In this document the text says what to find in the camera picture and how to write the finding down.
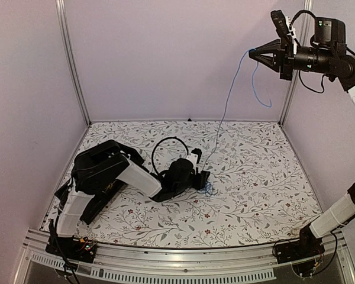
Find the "white wall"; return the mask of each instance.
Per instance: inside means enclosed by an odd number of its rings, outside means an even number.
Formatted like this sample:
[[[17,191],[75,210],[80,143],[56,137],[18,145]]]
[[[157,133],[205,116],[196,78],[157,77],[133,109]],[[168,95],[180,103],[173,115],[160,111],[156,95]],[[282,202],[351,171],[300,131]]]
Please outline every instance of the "white wall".
[[[0,0],[0,284],[84,129],[55,1]]]
[[[80,82],[93,121],[222,117],[242,54],[277,38],[270,12],[304,0],[66,1]],[[227,119],[277,121],[288,83],[246,58]]]
[[[344,21],[347,44],[355,51],[355,1],[317,0],[314,14]],[[320,89],[321,75],[304,73],[303,78]],[[285,127],[323,209],[355,182],[355,107],[339,81],[325,81],[322,95],[298,84]],[[355,223],[343,231],[355,265]]]

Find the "leaf pattern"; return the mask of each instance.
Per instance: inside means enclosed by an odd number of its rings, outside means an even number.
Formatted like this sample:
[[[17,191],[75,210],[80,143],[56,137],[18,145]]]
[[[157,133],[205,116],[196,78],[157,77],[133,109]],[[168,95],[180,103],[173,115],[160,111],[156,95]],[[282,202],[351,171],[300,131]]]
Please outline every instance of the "leaf pattern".
[[[215,147],[217,128],[218,122],[100,122],[90,127],[78,152],[114,139],[137,149],[151,170],[155,144],[177,136],[191,150],[203,151],[203,163]],[[156,151],[156,166],[167,169],[184,156],[182,145],[166,141]],[[224,122],[217,150],[205,169],[211,171],[214,196],[188,189],[156,203],[127,186],[90,226],[79,222],[76,236],[134,246],[243,246],[294,238],[320,214],[314,193],[276,123]],[[53,200],[42,230],[56,215],[58,203]]]

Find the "enclosure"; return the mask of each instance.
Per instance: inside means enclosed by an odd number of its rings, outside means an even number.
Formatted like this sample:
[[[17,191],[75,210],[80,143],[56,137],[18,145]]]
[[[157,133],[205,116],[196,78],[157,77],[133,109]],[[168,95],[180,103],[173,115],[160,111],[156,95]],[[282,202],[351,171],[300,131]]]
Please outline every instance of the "enclosure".
[[[344,21],[355,51],[355,1],[0,1],[0,283],[64,283],[44,249],[78,153],[113,139],[152,170],[166,137],[202,150],[213,190],[119,191],[76,226],[99,242],[80,282],[301,283],[272,247],[355,182],[355,106],[339,81],[314,93],[248,58],[277,38],[278,9]],[[312,19],[295,27],[308,45]],[[319,88],[321,75],[302,77]],[[156,166],[182,155],[166,141]],[[355,223],[336,236],[308,282],[355,283]]]

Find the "vertical metal post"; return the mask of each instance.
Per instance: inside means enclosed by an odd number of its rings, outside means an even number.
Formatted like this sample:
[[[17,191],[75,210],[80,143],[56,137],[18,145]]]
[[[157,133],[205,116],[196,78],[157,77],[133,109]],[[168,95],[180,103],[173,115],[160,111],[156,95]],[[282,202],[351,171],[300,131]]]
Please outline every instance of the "vertical metal post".
[[[313,0],[304,0],[304,9],[311,11],[313,7]],[[310,17],[308,14],[302,15],[302,24],[301,24],[301,33],[299,36],[299,41],[301,44],[305,44],[306,39],[308,38],[309,27],[310,27]],[[291,107],[293,96],[296,90],[296,85],[298,82],[298,71],[293,71],[292,81],[289,82],[288,91],[285,96],[283,111],[280,116],[279,124],[284,127],[286,119],[288,117],[289,108]]]
[[[64,7],[64,0],[56,0],[57,14],[59,19],[60,32],[62,34],[62,40],[64,45],[64,50],[66,52],[67,63],[69,65],[71,80],[73,87],[75,89],[76,98],[78,99],[78,104],[80,111],[82,112],[84,121],[87,125],[91,124],[91,119],[89,118],[88,109],[84,96],[82,93],[82,88],[80,86],[78,71],[75,65],[75,59],[72,52],[70,34],[67,24],[66,8]]]

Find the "floral pattern fabric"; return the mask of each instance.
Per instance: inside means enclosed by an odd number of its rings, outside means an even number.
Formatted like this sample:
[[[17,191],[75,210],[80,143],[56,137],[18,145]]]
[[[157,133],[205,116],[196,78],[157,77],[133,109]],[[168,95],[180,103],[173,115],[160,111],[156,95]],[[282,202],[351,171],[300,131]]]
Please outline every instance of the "floral pattern fabric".
[[[218,126],[218,122],[95,123],[78,152],[114,139],[137,149],[151,170],[156,143],[176,136],[190,150],[202,150],[201,170],[215,148]],[[156,151],[156,166],[162,171],[184,156],[179,142],[165,141]],[[211,172],[212,196],[188,189],[157,203],[127,186],[90,226],[79,221],[76,236],[148,247],[242,246],[297,237],[299,229],[320,214],[315,195],[276,123],[224,122],[205,170]],[[54,199],[43,230],[56,216],[58,203]]]

